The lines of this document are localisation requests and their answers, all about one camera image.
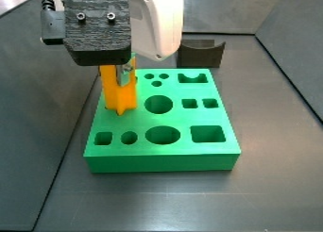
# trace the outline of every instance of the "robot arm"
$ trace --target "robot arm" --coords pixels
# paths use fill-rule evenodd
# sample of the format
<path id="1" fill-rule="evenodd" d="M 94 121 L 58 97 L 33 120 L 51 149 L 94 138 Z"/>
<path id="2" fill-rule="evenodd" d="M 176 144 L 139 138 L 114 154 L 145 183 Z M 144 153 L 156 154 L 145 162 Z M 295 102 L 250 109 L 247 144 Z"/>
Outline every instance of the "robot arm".
<path id="1" fill-rule="evenodd" d="M 62 1 L 43 1 L 43 42 L 63 43 L 78 65 L 100 66 L 106 107 L 121 115 L 137 107 L 132 51 L 156 61 L 177 51 L 184 0 Z"/>
<path id="2" fill-rule="evenodd" d="M 128 0 L 132 24 L 132 50 L 161 61 L 179 49 L 184 28 L 184 0 Z M 65 11 L 62 0 L 55 10 Z"/>

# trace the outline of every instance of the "green block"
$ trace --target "green block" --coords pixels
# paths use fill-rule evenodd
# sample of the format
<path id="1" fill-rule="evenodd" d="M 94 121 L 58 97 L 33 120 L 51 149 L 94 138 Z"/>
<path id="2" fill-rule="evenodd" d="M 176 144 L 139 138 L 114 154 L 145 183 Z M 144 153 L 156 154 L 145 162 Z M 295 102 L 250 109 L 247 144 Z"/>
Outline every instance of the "green block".
<path id="1" fill-rule="evenodd" d="M 93 173 L 231 170 L 242 154 L 207 69 L 137 70 L 139 108 L 101 95 L 85 158 Z"/>

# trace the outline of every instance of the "large circular hole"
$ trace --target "large circular hole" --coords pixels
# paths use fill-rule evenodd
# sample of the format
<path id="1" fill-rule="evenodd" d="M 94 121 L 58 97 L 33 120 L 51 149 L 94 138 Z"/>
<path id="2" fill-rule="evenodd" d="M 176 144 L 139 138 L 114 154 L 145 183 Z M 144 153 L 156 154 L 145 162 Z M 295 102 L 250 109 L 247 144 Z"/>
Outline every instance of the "large circular hole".
<path id="1" fill-rule="evenodd" d="M 163 85 L 163 83 L 161 83 L 160 81 L 155 81 L 155 82 L 152 83 L 152 85 L 153 85 L 155 87 L 160 87 L 160 86 Z"/>
<path id="2" fill-rule="evenodd" d="M 173 108 L 173 101 L 164 95 L 155 95 L 145 101 L 147 110 L 155 114 L 164 114 Z"/>
<path id="3" fill-rule="evenodd" d="M 139 135 L 133 131 L 128 131 L 121 136 L 121 142 L 126 145 L 132 145 L 137 142 Z"/>
<path id="4" fill-rule="evenodd" d="M 147 131 L 145 137 L 152 143 L 167 145 L 180 139 L 181 133 L 175 127 L 156 126 Z"/>

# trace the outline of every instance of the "black cable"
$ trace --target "black cable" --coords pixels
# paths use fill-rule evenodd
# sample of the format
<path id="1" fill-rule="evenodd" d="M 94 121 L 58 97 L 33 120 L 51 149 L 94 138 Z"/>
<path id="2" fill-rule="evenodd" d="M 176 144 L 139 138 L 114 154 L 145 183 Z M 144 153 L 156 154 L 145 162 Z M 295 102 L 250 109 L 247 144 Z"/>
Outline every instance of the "black cable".
<path id="1" fill-rule="evenodd" d="M 42 8 L 45 10 L 55 10 L 55 2 L 54 2 L 54 0 L 43 0 L 42 1 Z"/>

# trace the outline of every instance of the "gray wall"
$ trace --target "gray wall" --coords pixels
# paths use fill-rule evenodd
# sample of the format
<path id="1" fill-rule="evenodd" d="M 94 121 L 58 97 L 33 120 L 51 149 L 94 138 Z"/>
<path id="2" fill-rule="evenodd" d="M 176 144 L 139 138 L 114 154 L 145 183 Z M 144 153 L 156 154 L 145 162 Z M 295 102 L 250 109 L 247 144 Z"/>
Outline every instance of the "gray wall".
<path id="1" fill-rule="evenodd" d="M 255 34 L 279 0 L 185 0 L 184 32 Z"/>
<path id="2" fill-rule="evenodd" d="M 323 120 L 323 0 L 283 0 L 256 37 Z"/>

